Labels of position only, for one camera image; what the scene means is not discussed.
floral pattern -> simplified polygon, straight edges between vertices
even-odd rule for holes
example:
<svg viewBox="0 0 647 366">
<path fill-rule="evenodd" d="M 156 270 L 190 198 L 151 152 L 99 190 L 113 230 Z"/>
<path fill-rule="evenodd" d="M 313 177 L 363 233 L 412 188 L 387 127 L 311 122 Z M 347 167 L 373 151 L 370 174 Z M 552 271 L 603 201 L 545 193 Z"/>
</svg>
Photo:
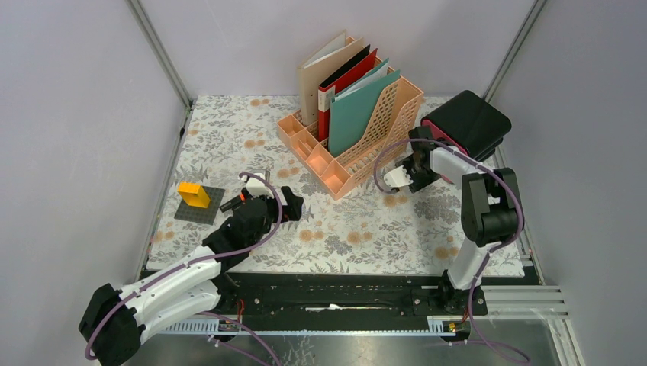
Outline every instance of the floral pattern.
<svg viewBox="0 0 647 366">
<path fill-rule="evenodd" d="M 417 119 L 448 99 L 426 98 Z M 464 238 L 460 192 L 439 180 L 416 194 L 385 195 L 369 179 L 334 201 L 278 139 L 276 123 L 297 109 L 296 96 L 198 98 L 146 268 L 177 261 L 231 215 L 219 212 L 213 226 L 174 220 L 179 182 L 223 188 L 229 200 L 243 187 L 239 172 L 269 169 L 274 186 L 304 197 L 303 217 L 283 224 L 232 271 L 442 274 Z M 496 252 L 485 274 L 522 276 L 517 247 Z"/>
</svg>

red binder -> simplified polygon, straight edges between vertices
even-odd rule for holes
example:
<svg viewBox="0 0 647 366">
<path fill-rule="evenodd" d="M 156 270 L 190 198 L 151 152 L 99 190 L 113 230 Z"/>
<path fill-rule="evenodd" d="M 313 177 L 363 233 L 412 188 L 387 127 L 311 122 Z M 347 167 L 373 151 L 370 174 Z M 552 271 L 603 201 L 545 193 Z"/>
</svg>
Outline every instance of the red binder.
<svg viewBox="0 0 647 366">
<path fill-rule="evenodd" d="M 323 141 L 328 138 L 330 101 L 333 99 L 335 94 L 348 88 L 352 83 L 356 82 L 362 78 L 364 74 L 373 69 L 378 49 L 374 49 L 373 52 L 369 54 L 370 46 L 371 45 L 366 46 L 364 50 L 349 59 L 328 79 L 319 85 L 319 141 Z"/>
</svg>

teal folder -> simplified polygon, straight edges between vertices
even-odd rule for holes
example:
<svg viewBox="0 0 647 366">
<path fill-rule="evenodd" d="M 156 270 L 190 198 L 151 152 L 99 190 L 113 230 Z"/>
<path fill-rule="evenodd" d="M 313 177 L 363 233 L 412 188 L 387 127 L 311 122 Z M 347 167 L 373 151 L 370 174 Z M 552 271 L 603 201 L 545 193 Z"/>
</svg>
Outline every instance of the teal folder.
<svg viewBox="0 0 647 366">
<path fill-rule="evenodd" d="M 377 72 L 387 62 L 388 59 L 384 60 L 373 70 L 367 72 L 360 80 L 333 98 L 330 104 L 330 128 L 328 134 L 328 151 L 332 156 L 341 155 L 362 139 L 382 90 L 398 80 L 400 70 L 388 73 L 386 76 L 355 90 L 343 98 L 338 98 L 338 96 Z"/>
</svg>

folder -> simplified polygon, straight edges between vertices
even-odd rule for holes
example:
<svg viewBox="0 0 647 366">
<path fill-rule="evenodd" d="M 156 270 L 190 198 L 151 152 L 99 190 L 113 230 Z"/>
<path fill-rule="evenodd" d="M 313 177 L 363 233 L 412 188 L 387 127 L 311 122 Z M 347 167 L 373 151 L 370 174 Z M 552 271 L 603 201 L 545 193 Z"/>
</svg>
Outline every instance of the folder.
<svg viewBox="0 0 647 366">
<path fill-rule="evenodd" d="M 328 136 L 332 156 L 341 155 L 362 139 L 382 90 L 400 78 L 400 70 L 387 72 L 388 59 L 333 98 Z"/>
<path fill-rule="evenodd" d="M 317 120 L 319 84 L 364 47 L 364 38 L 348 44 L 346 38 L 346 31 L 343 31 L 313 52 L 297 68 L 301 122 L 304 126 L 309 126 Z"/>
<path fill-rule="evenodd" d="M 319 85 L 319 141 L 328 138 L 330 101 L 335 95 L 335 91 L 348 88 L 352 83 L 371 71 L 375 65 L 375 57 L 377 56 L 378 50 L 375 49 L 369 54 L 370 47 L 370 44 L 364 47 L 363 50 L 359 51 Z"/>
</svg>

beige folder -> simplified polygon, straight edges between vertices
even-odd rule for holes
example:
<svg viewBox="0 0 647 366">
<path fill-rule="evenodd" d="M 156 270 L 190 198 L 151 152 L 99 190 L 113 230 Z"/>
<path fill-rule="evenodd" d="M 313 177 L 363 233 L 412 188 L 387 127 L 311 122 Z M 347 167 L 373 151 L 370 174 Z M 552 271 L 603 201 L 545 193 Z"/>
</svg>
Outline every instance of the beige folder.
<svg viewBox="0 0 647 366">
<path fill-rule="evenodd" d="M 347 42 L 346 40 L 346 31 L 337 34 L 330 42 L 319 50 L 314 51 L 297 67 L 301 122 L 305 126 L 313 124 L 317 120 L 319 84 L 364 48 L 364 38 L 359 38 L 352 42 Z M 345 46 L 327 52 L 327 49 L 331 47 L 336 48 L 335 43 L 340 41 L 343 41 Z"/>
</svg>

